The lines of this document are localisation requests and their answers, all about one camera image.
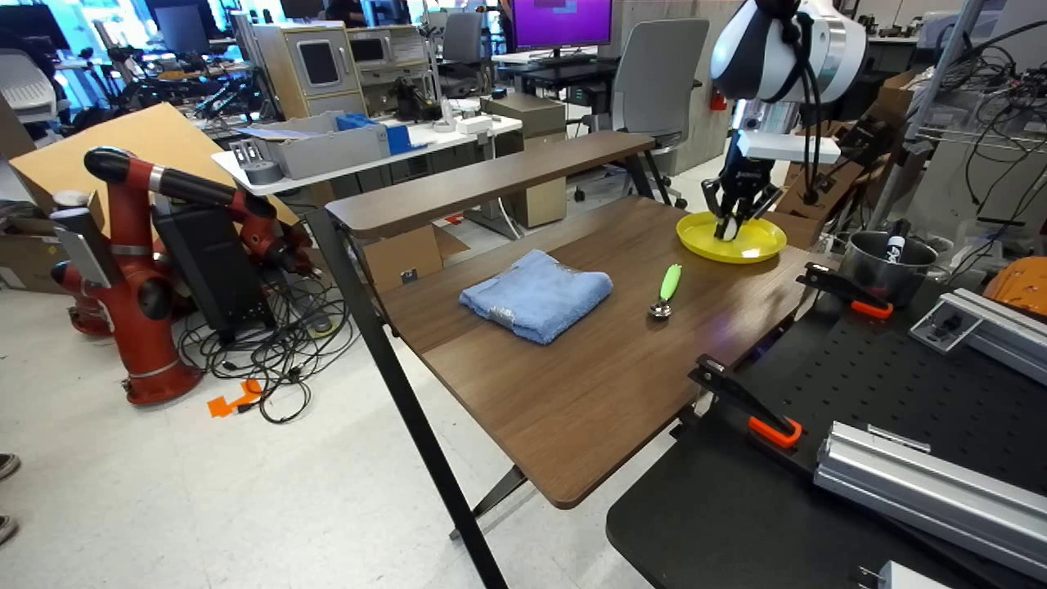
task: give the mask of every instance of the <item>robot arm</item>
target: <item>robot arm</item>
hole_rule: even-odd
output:
[[[811,158],[811,137],[789,129],[797,105],[836,101],[852,88],[864,44],[864,25],[832,0],[745,0],[734,12],[710,56],[715,88],[743,99],[743,127],[728,133],[719,181],[703,184],[715,239],[735,239],[779,200],[771,161],[834,161],[819,155],[819,137]]]

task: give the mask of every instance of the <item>gray floor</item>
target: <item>gray floor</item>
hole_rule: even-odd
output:
[[[710,170],[676,177],[676,189],[700,203]],[[474,251],[502,243],[456,231]],[[131,409],[114,342],[78,338],[64,307],[62,293],[0,290],[0,450],[26,461],[0,484],[0,513],[22,522],[0,547],[0,584],[479,584],[364,342],[313,380],[299,421],[213,421],[205,403],[232,384]],[[402,361],[479,499],[510,461],[413,354]],[[485,528],[510,584],[649,584],[607,547],[606,509],[666,445],[656,434],[575,509],[530,488],[495,509]]]

